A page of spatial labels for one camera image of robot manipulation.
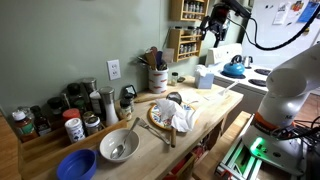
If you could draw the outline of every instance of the white bowl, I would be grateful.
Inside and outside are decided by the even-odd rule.
[[[129,129],[121,128],[107,134],[100,143],[101,155],[111,162],[119,163],[128,160],[137,151],[140,144],[139,136],[134,131],[131,132],[125,143],[126,149],[123,154],[118,159],[110,158],[111,152],[124,141],[128,133]]]

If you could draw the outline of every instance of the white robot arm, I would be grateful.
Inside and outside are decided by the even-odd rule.
[[[304,144],[300,139],[278,139],[273,132],[292,125],[310,91],[320,86],[319,68],[320,44],[276,67],[267,78],[269,91],[242,137],[251,154],[296,176],[305,173]]]

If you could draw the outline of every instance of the blue kettle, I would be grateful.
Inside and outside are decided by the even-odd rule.
[[[224,65],[223,72],[231,76],[241,76],[245,70],[241,61],[242,57],[240,55],[234,56],[230,63]]]

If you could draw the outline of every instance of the kettle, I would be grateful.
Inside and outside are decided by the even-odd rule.
[[[242,60],[242,64],[246,69],[251,69],[250,63],[253,63],[252,56],[245,56]]]
[[[234,56],[230,63],[224,65],[223,72],[231,76],[241,76],[245,70],[241,61],[242,57],[240,55]]]

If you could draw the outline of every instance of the fork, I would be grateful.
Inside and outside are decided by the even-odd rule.
[[[170,145],[170,141],[165,138],[163,135],[161,135],[158,131],[150,127],[142,118],[140,118],[140,121],[138,122],[139,126],[148,129],[152,134],[156,133],[159,138],[161,138],[167,145]]]

